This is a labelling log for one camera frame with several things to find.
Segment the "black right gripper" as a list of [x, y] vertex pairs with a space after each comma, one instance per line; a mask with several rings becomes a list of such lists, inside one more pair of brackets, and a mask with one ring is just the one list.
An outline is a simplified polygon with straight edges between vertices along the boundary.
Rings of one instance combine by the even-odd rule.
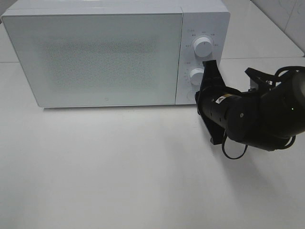
[[196, 93], [198, 114], [203, 119], [213, 145], [223, 142], [225, 130], [241, 129], [241, 92], [227, 87], [217, 61], [203, 61], [202, 86]]

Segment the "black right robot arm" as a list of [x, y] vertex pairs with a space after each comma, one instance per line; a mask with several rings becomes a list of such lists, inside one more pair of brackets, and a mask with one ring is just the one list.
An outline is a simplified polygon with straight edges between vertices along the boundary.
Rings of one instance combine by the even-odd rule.
[[275, 74], [247, 68], [255, 87], [246, 92], [225, 85], [215, 60], [203, 63], [195, 94], [197, 112], [211, 136], [224, 145], [231, 139], [266, 151], [289, 148], [305, 130], [305, 69], [286, 66]]

